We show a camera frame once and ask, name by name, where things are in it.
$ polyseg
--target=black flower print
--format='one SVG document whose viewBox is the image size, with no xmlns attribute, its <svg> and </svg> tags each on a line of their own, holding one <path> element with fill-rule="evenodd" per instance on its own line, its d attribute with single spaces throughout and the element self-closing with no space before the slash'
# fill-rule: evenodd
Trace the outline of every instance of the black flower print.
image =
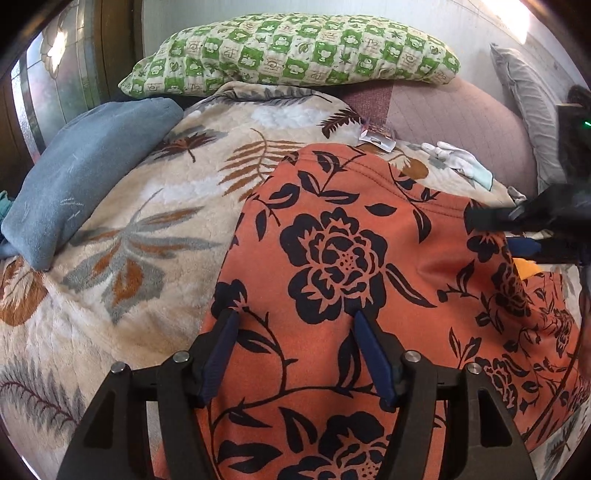
<svg viewBox="0 0 591 480">
<path fill-rule="evenodd" d="M 495 301 L 499 307 L 516 317 L 531 315 L 527 295 L 514 263 L 500 264 L 491 280 L 497 290 Z"/>
<path fill-rule="evenodd" d="M 471 236 L 466 246 L 468 250 L 478 254 L 478 261 L 480 263 L 486 263 L 493 255 L 499 254 L 499 245 L 496 243 L 495 238 L 486 232 Z"/>
<path fill-rule="evenodd" d="M 466 228 L 466 233 L 470 235 L 474 231 L 474 226 L 472 225 L 472 212 L 474 210 L 482 210 L 483 207 L 478 202 L 474 200 L 471 201 L 464 210 L 464 226 Z M 499 244 L 497 243 L 495 236 L 491 235 L 488 232 L 475 232 L 476 235 L 471 236 L 466 246 L 468 250 L 478 254 L 478 261 L 480 263 L 488 262 L 493 255 L 498 255 L 500 252 Z"/>
<path fill-rule="evenodd" d="M 295 267 L 288 293 L 306 323 L 335 320 L 344 310 L 379 310 L 386 303 L 381 267 L 388 243 L 341 208 L 322 212 L 320 220 L 302 213 L 280 236 Z"/>
<path fill-rule="evenodd" d="M 223 309 L 239 309 L 246 306 L 247 301 L 246 287 L 240 280 L 233 280 L 229 284 L 218 282 L 213 293 L 212 315 L 218 318 Z"/>
<path fill-rule="evenodd" d="M 371 414 L 335 415 L 318 442 L 319 456 L 307 456 L 284 468 L 277 480 L 371 480 L 384 459 L 388 440 Z"/>
<path fill-rule="evenodd" d="M 570 331 L 573 327 L 573 316 L 568 310 L 555 310 L 554 316 L 557 321 L 557 328 L 554 332 L 554 338 L 556 338 L 556 352 L 558 357 L 562 358 L 564 350 L 569 343 Z"/>
<path fill-rule="evenodd" d="M 512 418 L 515 418 L 518 407 L 517 387 L 513 384 L 511 370 L 506 360 L 493 359 L 492 364 L 486 358 L 476 357 L 476 363 L 479 364 L 484 372 L 491 379 L 492 384 L 501 394 L 505 407 L 509 410 Z"/>
</svg>

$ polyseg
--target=metal screw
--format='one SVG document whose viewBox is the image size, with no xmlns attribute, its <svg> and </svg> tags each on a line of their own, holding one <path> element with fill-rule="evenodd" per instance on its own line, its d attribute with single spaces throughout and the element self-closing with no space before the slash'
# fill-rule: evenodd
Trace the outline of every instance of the metal screw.
<svg viewBox="0 0 591 480">
<path fill-rule="evenodd" d="M 417 362 L 421 361 L 421 354 L 418 352 L 415 352 L 414 350 L 408 350 L 408 351 L 404 352 L 404 358 L 407 361 L 416 364 Z"/>
<path fill-rule="evenodd" d="M 469 371 L 471 374 L 474 374 L 474 375 L 478 375 L 478 374 L 482 373 L 482 367 L 481 367 L 480 365 L 478 365 L 478 364 L 474 363 L 474 362 L 472 362 L 472 363 L 468 364 L 468 365 L 466 366 L 466 369 L 467 369 L 467 370 L 468 370 L 468 371 Z"/>
<path fill-rule="evenodd" d="M 115 362 L 113 365 L 111 365 L 111 373 L 120 374 L 123 372 L 123 370 L 125 370 L 125 367 L 127 367 L 125 362 Z"/>
<path fill-rule="evenodd" d="M 191 355 L 189 355 L 189 352 L 181 350 L 180 352 L 176 352 L 173 355 L 173 360 L 177 364 L 182 364 L 182 363 L 186 362 L 187 360 L 189 360 L 190 357 L 191 357 Z"/>
</svg>

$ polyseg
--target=clothing tag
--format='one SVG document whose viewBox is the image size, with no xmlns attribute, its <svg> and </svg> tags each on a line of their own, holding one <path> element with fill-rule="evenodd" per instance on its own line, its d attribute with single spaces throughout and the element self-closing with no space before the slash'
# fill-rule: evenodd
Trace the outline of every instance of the clothing tag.
<svg viewBox="0 0 591 480">
<path fill-rule="evenodd" d="M 391 153 L 396 146 L 394 133 L 388 127 L 377 125 L 369 120 L 363 125 L 359 139 L 388 153 Z"/>
</svg>

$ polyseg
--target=gray pillow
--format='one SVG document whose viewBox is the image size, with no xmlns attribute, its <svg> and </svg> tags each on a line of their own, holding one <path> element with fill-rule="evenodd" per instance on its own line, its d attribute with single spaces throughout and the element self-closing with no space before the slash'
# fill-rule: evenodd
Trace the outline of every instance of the gray pillow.
<svg viewBox="0 0 591 480">
<path fill-rule="evenodd" d="M 564 183 L 564 170 L 558 161 L 556 104 L 561 103 L 560 99 L 519 51 L 491 44 L 491 56 L 499 80 L 515 97 L 530 136 L 538 170 L 538 193 L 553 183 Z"/>
<path fill-rule="evenodd" d="M 100 201 L 183 118 L 171 99 L 106 103 L 62 128 L 33 169 L 2 233 L 35 270 L 47 270 L 56 250 Z"/>
</svg>

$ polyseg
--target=teal cloth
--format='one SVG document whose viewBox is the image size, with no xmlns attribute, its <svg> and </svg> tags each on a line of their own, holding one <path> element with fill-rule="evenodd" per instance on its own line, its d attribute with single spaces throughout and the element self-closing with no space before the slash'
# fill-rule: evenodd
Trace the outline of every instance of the teal cloth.
<svg viewBox="0 0 591 480">
<path fill-rule="evenodd" d="M 6 190 L 0 193 L 0 225 L 6 218 L 10 207 L 12 206 L 13 200 L 8 198 L 8 193 Z M 4 235 L 0 233 L 0 244 L 4 243 Z M 0 246 L 0 260 L 3 258 L 10 257 L 11 255 L 6 255 L 7 252 L 12 252 L 11 248 L 5 249 L 4 246 Z"/>
<path fill-rule="evenodd" d="M 6 214 L 10 210 L 11 206 L 12 200 L 8 198 L 8 193 L 6 193 L 6 190 L 4 190 L 2 193 L 0 193 L 0 225 L 2 224 L 2 221 L 6 217 Z"/>
</svg>

